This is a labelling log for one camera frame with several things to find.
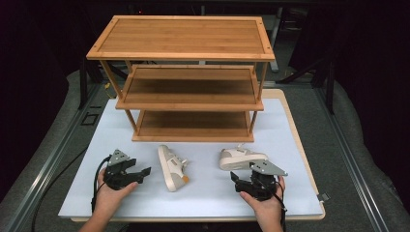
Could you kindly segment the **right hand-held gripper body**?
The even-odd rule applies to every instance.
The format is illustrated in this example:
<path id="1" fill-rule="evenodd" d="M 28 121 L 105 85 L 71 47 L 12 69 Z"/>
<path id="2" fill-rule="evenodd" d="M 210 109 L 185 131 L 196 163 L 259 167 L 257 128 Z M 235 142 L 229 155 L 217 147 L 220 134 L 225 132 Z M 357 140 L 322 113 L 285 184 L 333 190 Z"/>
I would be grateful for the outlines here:
<path id="1" fill-rule="evenodd" d="M 259 201 L 270 199 L 277 191 L 279 176 L 287 176 L 288 173 L 268 160 L 258 160 L 249 164 L 251 170 L 250 181 L 253 185 L 252 197 Z"/>

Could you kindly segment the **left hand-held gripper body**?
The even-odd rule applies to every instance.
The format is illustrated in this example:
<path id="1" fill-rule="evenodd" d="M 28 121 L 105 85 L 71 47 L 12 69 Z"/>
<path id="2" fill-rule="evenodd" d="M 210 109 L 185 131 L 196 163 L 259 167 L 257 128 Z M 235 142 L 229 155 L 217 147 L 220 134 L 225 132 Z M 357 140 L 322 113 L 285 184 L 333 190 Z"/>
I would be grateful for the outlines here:
<path id="1" fill-rule="evenodd" d="M 131 173 L 128 173 L 127 169 L 123 169 L 124 161 L 130 159 L 128 155 L 118 149 L 110 156 L 103 180 L 111 189 L 119 190 L 132 183 L 129 180 Z"/>

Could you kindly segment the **white shoe with yellow heel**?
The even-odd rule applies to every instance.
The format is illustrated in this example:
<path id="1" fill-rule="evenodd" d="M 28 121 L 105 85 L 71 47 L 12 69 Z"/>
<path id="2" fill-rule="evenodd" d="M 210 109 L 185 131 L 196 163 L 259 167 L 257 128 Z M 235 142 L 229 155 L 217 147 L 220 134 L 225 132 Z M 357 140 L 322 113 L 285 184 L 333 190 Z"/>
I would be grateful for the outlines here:
<path id="1" fill-rule="evenodd" d="M 163 177 L 168 190 L 174 192 L 185 186 L 190 180 L 185 174 L 185 168 L 188 165 L 188 161 L 186 159 L 180 159 L 165 145 L 159 146 L 158 154 Z"/>

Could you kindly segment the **three-tier wooden shelf rack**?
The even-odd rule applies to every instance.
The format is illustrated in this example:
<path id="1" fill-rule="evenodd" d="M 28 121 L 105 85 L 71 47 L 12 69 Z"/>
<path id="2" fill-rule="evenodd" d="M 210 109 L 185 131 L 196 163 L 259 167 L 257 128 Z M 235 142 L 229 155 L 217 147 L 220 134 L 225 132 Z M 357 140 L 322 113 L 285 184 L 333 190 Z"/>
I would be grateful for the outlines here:
<path id="1" fill-rule="evenodd" d="M 251 142 L 275 54 L 259 16 L 116 15 L 87 57 L 126 63 L 133 140 Z"/>

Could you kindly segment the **person's right hand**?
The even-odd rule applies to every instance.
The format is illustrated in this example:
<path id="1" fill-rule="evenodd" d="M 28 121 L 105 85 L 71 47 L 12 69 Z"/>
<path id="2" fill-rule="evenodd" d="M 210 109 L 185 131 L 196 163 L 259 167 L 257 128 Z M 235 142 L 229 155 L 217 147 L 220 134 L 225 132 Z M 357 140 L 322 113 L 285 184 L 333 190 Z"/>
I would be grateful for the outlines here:
<path id="1" fill-rule="evenodd" d="M 285 190 L 285 182 L 282 176 L 278 177 L 277 191 L 269 200 L 258 201 L 248 193 L 241 191 L 240 196 L 254 210 L 255 216 L 259 222 L 274 222 L 282 219 L 282 202 Z"/>

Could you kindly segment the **person's left hand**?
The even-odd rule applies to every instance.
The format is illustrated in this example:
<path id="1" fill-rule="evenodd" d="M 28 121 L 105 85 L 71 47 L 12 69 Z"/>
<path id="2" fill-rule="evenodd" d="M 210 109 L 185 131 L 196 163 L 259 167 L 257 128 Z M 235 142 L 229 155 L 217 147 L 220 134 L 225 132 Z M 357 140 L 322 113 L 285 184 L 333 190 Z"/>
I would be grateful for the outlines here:
<path id="1" fill-rule="evenodd" d="M 138 182 L 132 182 L 119 190 L 108 187 L 103 180 L 105 169 L 103 169 L 98 176 L 98 192 L 94 213 L 99 215 L 106 215 L 109 218 L 121 206 L 123 199 L 131 194 L 137 187 Z"/>

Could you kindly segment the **white and beige shoe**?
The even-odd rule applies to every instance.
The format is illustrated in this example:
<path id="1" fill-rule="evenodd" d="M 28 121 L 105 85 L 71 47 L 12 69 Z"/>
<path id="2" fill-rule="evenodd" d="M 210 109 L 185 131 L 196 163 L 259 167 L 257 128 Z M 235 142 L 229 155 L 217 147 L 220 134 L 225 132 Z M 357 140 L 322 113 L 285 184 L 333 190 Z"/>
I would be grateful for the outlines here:
<path id="1" fill-rule="evenodd" d="M 251 162 L 267 160 L 268 156 L 263 153 L 254 152 L 238 145 L 235 148 L 222 149 L 220 151 L 220 169 L 239 170 L 249 169 Z"/>

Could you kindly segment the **white table mat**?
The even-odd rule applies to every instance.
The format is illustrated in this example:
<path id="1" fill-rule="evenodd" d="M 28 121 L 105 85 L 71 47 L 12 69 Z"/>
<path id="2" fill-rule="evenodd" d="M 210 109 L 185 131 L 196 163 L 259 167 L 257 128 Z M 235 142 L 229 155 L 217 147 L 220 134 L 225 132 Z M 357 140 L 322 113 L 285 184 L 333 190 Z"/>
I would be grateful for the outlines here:
<path id="1" fill-rule="evenodd" d="M 289 219 L 321 219 L 325 210 L 318 200 L 308 161 L 294 127 L 290 111 L 278 98 L 265 99 L 257 115 L 254 141 L 246 147 L 263 153 L 285 170 L 284 205 Z M 139 221 L 253 220 L 253 211 L 235 191 L 230 173 L 219 167 L 220 151 L 236 143 L 167 143 L 169 149 L 188 162 L 190 181 L 168 190 L 158 156 L 158 142 L 133 142 L 126 114 L 107 102 L 95 134 L 72 186 L 58 213 L 61 218 L 82 221 L 91 215 L 95 172 L 101 161 L 116 149 L 136 159 L 131 173 L 146 167 L 151 174 L 124 199 L 115 218 Z"/>

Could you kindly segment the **grey metal stand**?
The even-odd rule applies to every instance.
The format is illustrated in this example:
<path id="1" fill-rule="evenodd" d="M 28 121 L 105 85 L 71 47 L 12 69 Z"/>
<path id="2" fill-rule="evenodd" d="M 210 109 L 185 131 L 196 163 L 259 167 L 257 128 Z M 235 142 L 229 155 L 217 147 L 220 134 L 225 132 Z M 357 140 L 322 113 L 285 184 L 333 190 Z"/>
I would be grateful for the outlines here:
<path id="1" fill-rule="evenodd" d="M 283 8 L 278 8 L 277 12 L 271 16 L 271 21 L 272 21 L 272 26 L 271 26 L 271 47 L 275 47 L 276 41 L 277 41 L 277 36 L 278 36 L 278 31 L 279 27 L 281 24 L 281 17 L 282 17 L 282 11 Z M 271 71 L 273 73 L 278 73 L 279 72 L 279 67 L 278 67 L 278 61 L 274 60 L 273 62 L 270 63 L 271 66 Z"/>

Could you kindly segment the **grey metal rail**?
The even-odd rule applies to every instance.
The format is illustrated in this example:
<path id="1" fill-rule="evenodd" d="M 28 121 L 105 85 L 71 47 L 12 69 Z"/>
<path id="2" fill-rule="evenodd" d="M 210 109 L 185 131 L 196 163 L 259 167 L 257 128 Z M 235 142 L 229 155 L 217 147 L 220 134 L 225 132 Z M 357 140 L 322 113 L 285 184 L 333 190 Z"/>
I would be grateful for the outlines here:
<path id="1" fill-rule="evenodd" d="M 79 107 L 71 88 L 39 149 L 0 202 L 0 232 L 74 232 L 76 222 L 58 216 L 108 100 L 101 85 Z"/>
<path id="2" fill-rule="evenodd" d="M 373 227 L 374 232 L 390 232 L 386 221 L 384 220 L 375 199 L 368 187 L 368 184 L 362 174 L 362 171 L 357 164 L 354 155 L 347 143 L 346 137 L 344 136 L 341 127 L 337 121 L 337 118 L 331 111 L 328 109 L 326 104 L 325 93 L 321 89 L 313 90 L 316 98 L 318 99 L 322 110 L 324 111 L 330 126 L 337 138 L 337 143 L 341 150 L 341 156 L 345 163 L 345 166 L 348 170 L 349 176 L 352 179 L 353 185 L 356 189 L 356 192 L 359 195 L 359 198 L 362 202 L 362 205 L 366 211 L 367 217 Z"/>

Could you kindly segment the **black frame leg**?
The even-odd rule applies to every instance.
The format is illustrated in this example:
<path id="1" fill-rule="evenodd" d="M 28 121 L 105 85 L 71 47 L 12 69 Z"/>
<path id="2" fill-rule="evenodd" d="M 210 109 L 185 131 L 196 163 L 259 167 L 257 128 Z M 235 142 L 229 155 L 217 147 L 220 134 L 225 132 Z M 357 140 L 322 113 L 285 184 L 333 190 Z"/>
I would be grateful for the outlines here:
<path id="1" fill-rule="evenodd" d="M 329 74 L 327 77 L 326 87 L 326 106 L 331 114 L 334 114 L 333 110 L 333 98 L 334 98 L 334 83 L 335 83 L 335 65 L 333 62 L 329 65 Z"/>
<path id="2" fill-rule="evenodd" d="M 80 103 L 78 109 L 82 109 L 88 101 L 87 70 L 85 58 L 82 58 L 80 61 L 79 77 Z"/>

